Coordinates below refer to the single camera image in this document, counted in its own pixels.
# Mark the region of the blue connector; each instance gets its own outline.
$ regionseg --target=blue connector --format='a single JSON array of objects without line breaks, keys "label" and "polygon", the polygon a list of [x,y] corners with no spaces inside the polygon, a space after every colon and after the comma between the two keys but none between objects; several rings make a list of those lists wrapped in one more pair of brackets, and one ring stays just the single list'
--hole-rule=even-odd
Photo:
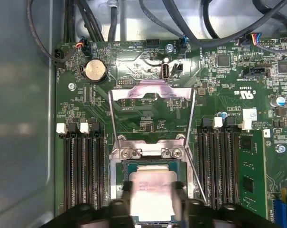
[{"label": "blue connector", "polygon": [[287,205],[281,199],[275,199],[274,203],[274,221],[281,228],[287,228]]}]

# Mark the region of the black cable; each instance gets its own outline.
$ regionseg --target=black cable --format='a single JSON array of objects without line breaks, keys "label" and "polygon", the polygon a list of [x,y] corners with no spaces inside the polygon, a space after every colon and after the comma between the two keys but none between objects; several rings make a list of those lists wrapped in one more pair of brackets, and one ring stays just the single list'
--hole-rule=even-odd
[{"label": "black cable", "polygon": [[215,30],[212,27],[212,24],[210,22],[210,16],[209,16],[209,5],[211,3],[212,0],[204,0],[203,1],[203,5],[202,5],[202,11],[203,11],[203,18],[204,18],[204,25],[206,27],[206,30],[208,31],[208,33],[210,34],[210,36],[213,39],[218,39],[219,36],[217,35],[217,33],[215,32]]},{"label": "black cable", "polygon": [[64,1],[63,42],[68,43],[69,0]]},{"label": "black cable", "polygon": [[223,44],[226,44],[232,40],[236,40],[239,37],[244,36],[247,33],[252,32],[253,30],[257,29],[261,25],[263,25],[267,20],[269,20],[276,12],[278,12],[282,7],[284,7],[287,4],[287,0],[282,0],[280,3],[278,3],[268,14],[251,24],[250,26],[246,27],[245,29],[232,34],[230,36],[227,36],[225,38],[221,39],[215,39],[211,41],[200,41],[197,39],[197,37],[192,33],[188,25],[186,24],[185,20],[181,16],[176,4],[174,3],[174,0],[162,0],[168,13],[170,14],[173,21],[177,24],[177,26],[180,28],[181,31],[187,36],[190,41],[192,41],[194,44],[199,45],[200,47],[217,47],[221,46]]},{"label": "black cable", "polygon": [[111,7],[111,26],[109,30],[109,36],[107,38],[107,41],[109,42],[115,41],[117,21],[118,21],[117,7]]},{"label": "black cable", "polygon": [[90,37],[91,37],[92,41],[93,41],[93,42],[98,41],[97,36],[96,36],[96,34],[95,34],[95,31],[94,31],[94,29],[93,29],[93,27],[92,27],[92,24],[91,24],[90,20],[88,19],[88,16],[87,16],[87,14],[85,13],[84,8],[83,8],[83,5],[81,4],[80,0],[76,0],[76,4],[77,4],[77,6],[78,6],[78,9],[79,9],[79,11],[80,11],[80,13],[81,13],[81,16],[82,16],[82,18],[83,18],[85,27],[86,27],[88,33],[90,34]]},{"label": "black cable", "polygon": [[144,14],[148,17],[148,19],[150,19],[151,21],[153,21],[155,24],[161,26],[162,28],[166,29],[167,31],[169,31],[170,33],[174,34],[175,36],[179,37],[179,38],[183,38],[184,35],[182,35],[181,33],[177,32],[176,30],[172,29],[171,27],[169,27],[168,25],[166,25],[165,23],[163,23],[161,20],[159,20],[158,18],[155,17],[154,14],[152,14],[147,7],[144,4],[144,0],[139,0],[139,4],[140,7],[142,9],[142,11],[144,12]]},{"label": "black cable", "polygon": [[89,7],[89,5],[87,4],[86,0],[80,0],[80,3],[82,4],[83,8],[86,11],[86,14],[88,16],[88,19],[91,21],[92,26],[95,30],[95,33],[97,35],[97,41],[104,41],[103,35],[101,33],[101,30],[99,28],[98,22],[91,10],[91,8]]},{"label": "black cable", "polygon": [[68,37],[69,42],[76,42],[75,35],[75,2],[74,0],[67,0],[68,3]]},{"label": "black cable", "polygon": [[47,57],[49,57],[51,60],[57,62],[57,63],[64,63],[67,60],[69,60],[73,54],[76,52],[76,48],[72,49],[64,58],[60,59],[60,58],[56,58],[54,56],[52,56],[51,54],[49,54],[49,52],[46,50],[46,48],[43,46],[41,40],[39,39],[39,36],[37,34],[37,31],[35,29],[35,25],[34,25],[34,21],[33,21],[33,15],[32,15],[32,10],[31,10],[31,6],[34,0],[28,0],[27,1],[27,7],[26,7],[26,16],[28,19],[28,24],[29,24],[29,29],[30,32],[35,40],[35,42],[37,43],[37,45],[39,46],[39,48],[41,49],[41,51],[43,52],[43,54],[45,54]]},{"label": "black cable", "polygon": [[[264,3],[261,2],[261,0],[252,0],[255,8],[262,13],[263,15],[266,15],[267,13],[269,13],[272,8],[270,8],[269,6],[265,5]],[[282,24],[284,24],[284,26],[287,29],[287,17],[279,12],[277,12],[276,14],[274,14],[272,16],[273,19],[280,21]]]}]

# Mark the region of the sticker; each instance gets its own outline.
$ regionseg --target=sticker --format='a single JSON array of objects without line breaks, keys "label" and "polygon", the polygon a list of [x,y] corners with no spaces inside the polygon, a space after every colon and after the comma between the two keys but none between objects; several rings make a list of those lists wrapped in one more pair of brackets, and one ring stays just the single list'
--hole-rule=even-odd
[{"label": "sticker", "polygon": [[244,108],[242,110],[243,120],[256,121],[257,120],[257,110],[256,108]]}]

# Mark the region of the ram slot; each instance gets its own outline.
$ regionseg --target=ram slot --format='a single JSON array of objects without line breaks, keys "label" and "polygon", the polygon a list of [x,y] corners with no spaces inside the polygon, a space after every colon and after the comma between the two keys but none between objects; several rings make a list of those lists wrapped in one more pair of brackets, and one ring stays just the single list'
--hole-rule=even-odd
[{"label": "ram slot", "polygon": [[231,167],[232,167],[232,187],[233,187],[233,203],[239,203],[239,180],[238,180],[238,150],[239,150],[239,140],[238,135],[236,133],[231,133]]},{"label": "ram slot", "polygon": [[202,133],[198,134],[198,176],[199,176],[199,181],[201,183],[201,186],[203,188],[204,193],[205,191],[205,185],[206,183],[204,182],[204,147],[203,147],[203,140],[204,140],[204,135]]},{"label": "ram slot", "polygon": [[228,193],[227,193],[227,168],[226,168],[226,159],[225,159],[225,133],[220,133],[220,158],[221,158],[221,190],[222,190],[222,203],[226,204],[228,202]]},{"label": "ram slot", "polygon": [[93,139],[91,137],[85,139],[86,147],[86,202],[94,205],[94,154]]},{"label": "ram slot", "polygon": [[222,191],[221,191],[221,145],[220,145],[221,133],[214,134],[214,170],[215,170],[215,195],[216,195],[216,208],[222,204]]},{"label": "ram slot", "polygon": [[72,203],[71,206],[75,206],[76,204],[76,189],[75,189],[75,177],[76,177],[76,173],[75,173],[75,138],[71,139],[71,153],[70,153],[70,157],[71,157],[71,192],[72,192]]},{"label": "ram slot", "polygon": [[71,139],[64,138],[63,145],[63,162],[64,162],[64,211],[72,206],[72,169],[71,169]]},{"label": "ram slot", "polygon": [[207,132],[204,133],[203,136],[203,155],[204,155],[204,182],[205,182],[205,194],[207,198],[210,199],[211,195],[211,183],[210,183],[210,149],[209,149],[209,134]]},{"label": "ram slot", "polygon": [[215,195],[215,164],[214,164],[214,133],[209,133],[209,167],[210,167],[210,185],[211,185],[211,204],[213,209],[216,209],[216,195]]},{"label": "ram slot", "polygon": [[99,209],[104,202],[104,152],[103,139],[94,139],[94,186],[95,186],[95,207]]},{"label": "ram slot", "polygon": [[77,139],[77,178],[78,178],[78,203],[83,203],[83,148],[82,148],[82,137]]},{"label": "ram slot", "polygon": [[232,179],[232,151],[231,133],[228,130],[225,133],[225,167],[226,167],[226,184],[228,203],[233,203],[233,179]]}]

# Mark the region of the capacitor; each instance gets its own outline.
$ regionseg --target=capacitor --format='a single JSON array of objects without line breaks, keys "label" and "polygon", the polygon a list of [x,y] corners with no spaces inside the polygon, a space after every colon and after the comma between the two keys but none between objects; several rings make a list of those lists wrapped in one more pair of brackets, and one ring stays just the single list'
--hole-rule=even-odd
[{"label": "capacitor", "polygon": [[270,101],[270,105],[272,107],[279,107],[279,106],[284,106],[286,103],[285,98],[283,98],[282,96],[279,97],[274,97],[271,101]]},{"label": "capacitor", "polygon": [[93,83],[101,83],[107,77],[107,67],[100,59],[92,59],[83,66],[82,74]]},{"label": "capacitor", "polygon": [[219,112],[217,113],[217,116],[221,117],[224,120],[225,118],[228,117],[228,114],[226,112]]}]

